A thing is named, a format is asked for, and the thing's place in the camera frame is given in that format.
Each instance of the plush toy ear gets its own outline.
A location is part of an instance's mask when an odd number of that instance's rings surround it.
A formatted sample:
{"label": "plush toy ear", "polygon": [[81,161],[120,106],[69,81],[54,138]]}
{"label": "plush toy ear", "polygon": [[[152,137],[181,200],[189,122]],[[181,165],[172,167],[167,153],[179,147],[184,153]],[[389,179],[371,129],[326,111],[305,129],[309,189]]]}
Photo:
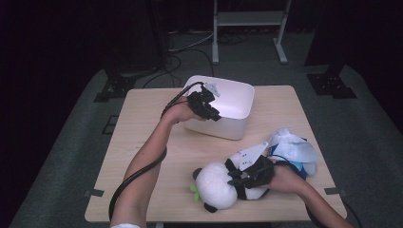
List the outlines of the plush toy ear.
{"label": "plush toy ear", "polygon": [[196,180],[196,178],[198,177],[198,175],[200,174],[201,171],[202,171],[202,169],[198,168],[193,172],[193,179],[194,180]]}
{"label": "plush toy ear", "polygon": [[210,213],[216,213],[218,211],[217,208],[210,206],[207,203],[204,204],[204,208]]}

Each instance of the panda plush toy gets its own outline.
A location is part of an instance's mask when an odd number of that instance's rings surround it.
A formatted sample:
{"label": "panda plush toy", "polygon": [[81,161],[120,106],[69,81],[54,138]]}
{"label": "panda plush toy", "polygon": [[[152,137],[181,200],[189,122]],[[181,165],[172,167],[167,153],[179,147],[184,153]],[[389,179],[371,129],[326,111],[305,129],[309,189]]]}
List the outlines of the panda plush toy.
{"label": "panda plush toy", "polygon": [[310,143],[282,128],[267,142],[241,150],[225,163],[214,161],[195,170],[196,189],[192,191],[197,192],[208,212],[215,213],[230,208],[237,199],[258,200],[265,196],[269,189],[259,186],[271,181],[276,165],[287,165],[305,179],[316,173],[316,160]]}

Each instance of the wooden table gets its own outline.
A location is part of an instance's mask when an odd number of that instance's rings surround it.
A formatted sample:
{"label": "wooden table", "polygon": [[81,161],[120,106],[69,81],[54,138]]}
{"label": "wooden table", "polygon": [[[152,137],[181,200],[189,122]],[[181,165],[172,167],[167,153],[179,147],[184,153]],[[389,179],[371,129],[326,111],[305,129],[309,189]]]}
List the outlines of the wooden table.
{"label": "wooden table", "polygon": [[[148,222],[254,222],[309,220],[303,201],[290,194],[271,191],[263,199],[242,201],[215,214],[205,211],[202,202],[193,201],[189,184],[192,173],[210,162],[225,162],[239,150],[262,143],[281,127],[306,138],[318,154],[317,174],[308,178],[319,194],[344,218],[347,212],[339,195],[326,195],[335,184],[323,160],[317,141],[294,89],[288,85],[255,86],[255,100],[245,136],[230,141],[174,126],[168,154],[148,208]],[[110,199],[123,180],[133,156],[151,134],[166,104],[178,88],[133,89],[127,93],[106,157],[91,196],[86,220],[108,221]]]}

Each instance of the gray carpet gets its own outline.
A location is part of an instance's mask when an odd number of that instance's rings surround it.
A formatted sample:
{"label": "gray carpet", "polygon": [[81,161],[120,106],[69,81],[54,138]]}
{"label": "gray carpet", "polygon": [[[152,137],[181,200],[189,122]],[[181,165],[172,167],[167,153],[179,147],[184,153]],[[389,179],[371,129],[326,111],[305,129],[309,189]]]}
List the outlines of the gray carpet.
{"label": "gray carpet", "polygon": [[[271,40],[274,34],[250,35],[246,42],[220,46],[220,64],[214,66],[214,74],[253,86],[293,86],[336,186],[347,193],[343,199],[354,209],[363,227],[401,227],[403,137],[361,76],[348,66],[340,76],[356,99],[335,100],[332,96],[316,95],[306,74],[321,73],[326,66],[304,66],[313,35],[303,32],[284,35],[287,65],[278,61]],[[175,48],[201,38],[185,34],[171,37]],[[211,56],[209,45],[194,48]],[[188,50],[175,56],[181,59],[181,65],[172,74],[182,82],[166,74],[147,87],[183,86],[192,75],[213,75],[201,52]],[[178,62],[171,57],[166,68],[173,69]],[[143,87],[152,77],[139,79],[135,87]],[[102,132],[108,118],[119,115],[124,102],[110,99],[107,103],[93,103],[105,82],[102,70],[93,76],[10,227],[108,227],[107,223],[90,223],[84,218],[89,201],[86,190],[95,184],[111,138]],[[347,220],[357,227],[350,210]],[[311,222],[272,225],[315,227]],[[269,225],[249,224],[249,227]]]}

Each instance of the black strap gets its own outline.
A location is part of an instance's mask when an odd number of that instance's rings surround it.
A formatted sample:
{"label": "black strap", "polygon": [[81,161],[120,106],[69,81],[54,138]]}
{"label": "black strap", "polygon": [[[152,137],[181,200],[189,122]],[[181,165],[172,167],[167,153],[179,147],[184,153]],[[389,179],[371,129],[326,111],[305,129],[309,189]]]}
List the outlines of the black strap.
{"label": "black strap", "polygon": [[[232,171],[239,171],[237,169],[237,167],[235,167],[235,165],[232,163],[232,161],[230,159],[227,159],[227,161],[225,162],[225,167],[228,169],[229,173],[231,174],[235,174],[236,172],[232,172]],[[241,172],[239,172],[239,175],[230,175],[233,179],[240,179],[240,174]],[[246,192],[245,192],[245,188],[243,186],[234,186],[235,190],[237,191],[237,195],[238,195],[238,199],[240,200],[247,200],[246,197]]]}

